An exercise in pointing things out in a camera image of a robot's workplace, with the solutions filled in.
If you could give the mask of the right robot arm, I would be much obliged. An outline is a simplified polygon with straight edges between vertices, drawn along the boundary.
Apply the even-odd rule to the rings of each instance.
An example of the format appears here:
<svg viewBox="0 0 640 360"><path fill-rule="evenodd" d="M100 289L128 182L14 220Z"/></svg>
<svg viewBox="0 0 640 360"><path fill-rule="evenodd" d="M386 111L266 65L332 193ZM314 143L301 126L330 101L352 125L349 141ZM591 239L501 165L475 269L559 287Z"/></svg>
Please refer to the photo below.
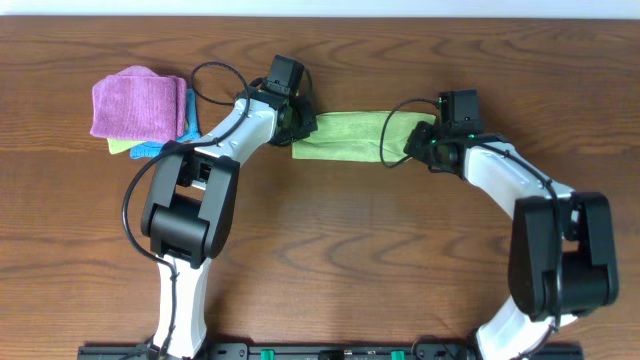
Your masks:
<svg viewBox="0 0 640 360"><path fill-rule="evenodd" d="M498 134L452 133L419 122L405 153L430 171L484 191L512 220L509 298L460 358L531 359L561 327L619 294L608 199L546 176Z"/></svg>

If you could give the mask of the light green cloth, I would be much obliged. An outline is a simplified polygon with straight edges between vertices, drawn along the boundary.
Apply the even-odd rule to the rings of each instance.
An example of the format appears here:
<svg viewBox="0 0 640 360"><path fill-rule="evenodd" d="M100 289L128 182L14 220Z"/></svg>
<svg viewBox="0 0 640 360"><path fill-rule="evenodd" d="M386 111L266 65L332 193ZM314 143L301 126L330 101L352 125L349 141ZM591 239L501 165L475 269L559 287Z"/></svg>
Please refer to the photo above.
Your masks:
<svg viewBox="0 0 640 360"><path fill-rule="evenodd" d="M328 112L317 116L318 130L293 144L292 157L298 160L379 162L380 139L389 111ZM383 157L394 163L404 156L404 147L419 121L430 124L431 114L399 111L385 130Z"/></svg>

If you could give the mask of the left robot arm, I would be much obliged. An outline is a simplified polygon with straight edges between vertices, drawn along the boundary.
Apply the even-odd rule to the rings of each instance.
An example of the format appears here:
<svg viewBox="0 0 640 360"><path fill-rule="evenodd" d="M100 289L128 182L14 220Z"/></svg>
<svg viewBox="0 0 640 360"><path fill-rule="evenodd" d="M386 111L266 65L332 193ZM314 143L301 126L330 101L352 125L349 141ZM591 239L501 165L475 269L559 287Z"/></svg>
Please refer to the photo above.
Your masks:
<svg viewBox="0 0 640 360"><path fill-rule="evenodd" d="M264 144L288 146L316 129L306 97L252 88L209 133L155 158L141 218L161 280L149 358L200 355L208 272L231 230L241 166Z"/></svg>

